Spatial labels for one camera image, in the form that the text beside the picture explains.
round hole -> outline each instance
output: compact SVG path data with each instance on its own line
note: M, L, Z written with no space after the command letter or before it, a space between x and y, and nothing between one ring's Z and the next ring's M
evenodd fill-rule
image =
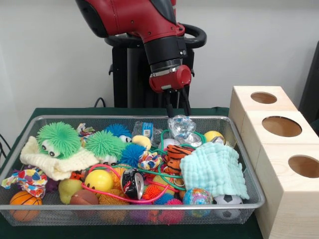
M277 101L276 96L266 93L266 92L255 92L250 96L254 101L262 104L273 104Z
M308 177L319 178L319 162L307 156L294 156L288 161L289 166L296 173Z
M271 116L263 120L263 127L270 133L283 137L295 137L303 131L298 123L281 116Z

wooden box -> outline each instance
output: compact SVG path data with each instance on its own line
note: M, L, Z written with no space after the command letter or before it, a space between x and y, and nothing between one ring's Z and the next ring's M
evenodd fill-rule
M298 111L280 86L234 86L229 117L241 132L246 111Z
M266 196L255 211L265 239L319 238L319 144L264 144L256 174Z
M240 135L255 169L263 144L319 144L319 137L298 111L247 111Z

metal wire basket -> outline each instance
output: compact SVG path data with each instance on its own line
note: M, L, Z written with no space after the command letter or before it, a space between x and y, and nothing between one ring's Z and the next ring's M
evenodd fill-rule
M228 144L239 153L239 162L243 165L249 200L241 205L116 205L116 206L75 206L64 205L58 192L47 193L41 206L11 206L12 196L18 192L13 186L6 190L0 187L0 212L12 226L71 226L71 225L140 225L140 224L243 224L254 210L263 205L265 197L255 172L250 164L245 147L234 123L227 117L200 116L191 117L196 123L196 131L205 133L209 130L221 132ZM122 123L131 131L136 121L154 123L156 128L167 129L167 117L136 116L41 116L33 119L21 137L16 149L5 165L0 182L9 177L14 169L20 169L19 154L29 136L36 136L40 128L52 122L65 122L76 128L85 122L95 130L103 130L113 123ZM24 214L36 214L32 220L16 220L12 215L16 210ZM205 210L208 215L195 217L198 210Z

green tablecloth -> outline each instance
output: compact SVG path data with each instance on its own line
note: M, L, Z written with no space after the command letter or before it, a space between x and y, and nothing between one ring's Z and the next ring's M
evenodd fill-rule
M117 108L85 108L85 109L35 109L29 122L41 115L124 115L139 116L165 115L165 109L117 109ZM193 115L227 116L227 108L192 109ZM12 149L15 149L20 136ZM243 225L176 225L176 226L87 226L87 227L12 227L0 214L0 239L6 238L223 238L223 239L262 239L255 215Z

light blue cloth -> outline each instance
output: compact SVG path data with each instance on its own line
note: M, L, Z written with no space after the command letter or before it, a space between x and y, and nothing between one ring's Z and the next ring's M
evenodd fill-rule
M242 165L236 150L208 142L180 162L186 190L203 188L212 194L237 195L249 199Z

